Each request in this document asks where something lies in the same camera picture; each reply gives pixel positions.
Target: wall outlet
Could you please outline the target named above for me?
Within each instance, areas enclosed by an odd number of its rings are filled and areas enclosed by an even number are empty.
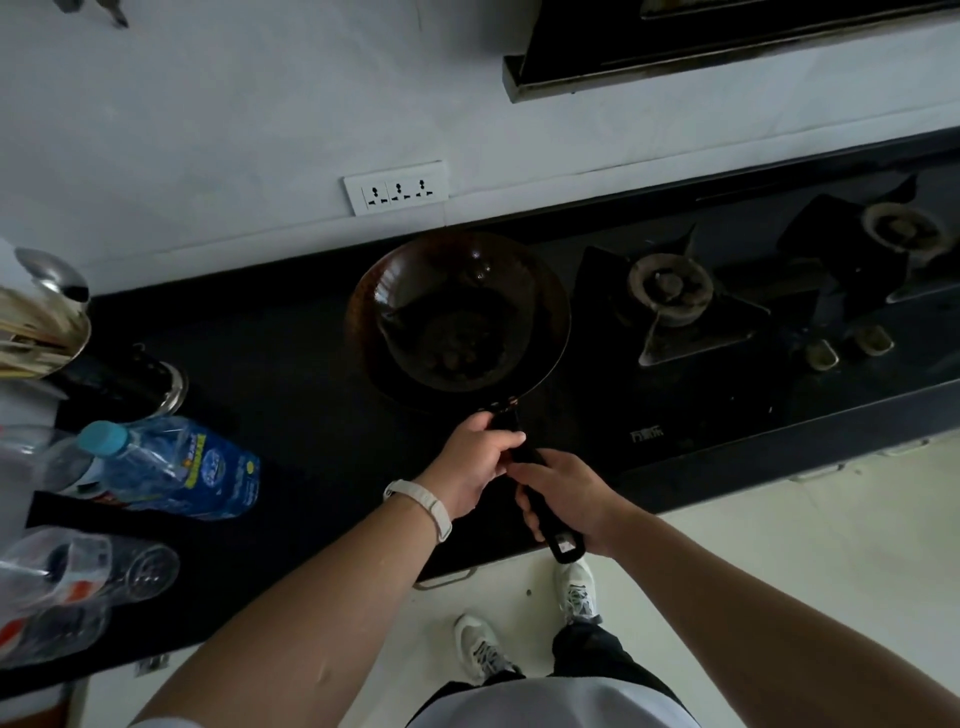
[[[371,215],[450,199],[446,164],[442,161],[344,177],[344,187],[354,215]]]

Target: black pan handle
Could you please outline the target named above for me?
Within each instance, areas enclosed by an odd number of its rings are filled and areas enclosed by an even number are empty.
[[[520,419],[516,414],[516,408],[510,406],[505,410],[495,412],[490,423],[490,429],[509,429],[514,432],[519,430]],[[526,442],[519,448],[511,449],[510,454],[515,463],[546,465],[543,456]],[[561,564],[572,564],[582,558],[587,553],[584,535],[561,521],[547,505],[541,494],[533,488],[527,488],[526,490],[527,497],[530,499],[530,507],[537,514],[537,518],[540,519],[540,533],[543,534],[547,545],[550,546],[554,558]]]

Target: shoelace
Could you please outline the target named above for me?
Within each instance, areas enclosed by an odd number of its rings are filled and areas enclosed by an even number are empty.
[[[566,588],[566,601],[570,605],[571,617],[594,617],[593,600],[587,587],[570,584]]]
[[[500,651],[490,643],[481,642],[473,649],[473,659],[480,664],[487,677],[510,668],[510,663]]]

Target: white sneaker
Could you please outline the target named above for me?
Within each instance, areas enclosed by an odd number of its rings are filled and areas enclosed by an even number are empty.
[[[484,682],[498,672],[519,672],[500,648],[500,642],[489,624],[473,615],[462,615],[453,625],[457,655],[468,675]]]
[[[602,619],[597,608],[597,587],[586,559],[572,564],[558,564],[556,571],[557,598],[567,624],[588,621],[599,624]]]

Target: forearm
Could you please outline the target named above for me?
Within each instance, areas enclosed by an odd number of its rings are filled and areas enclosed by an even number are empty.
[[[960,725],[960,700],[887,649],[638,508],[614,522],[611,555],[749,726]]]
[[[335,726],[436,542],[423,508],[390,498],[231,620],[140,717],[204,728]]]

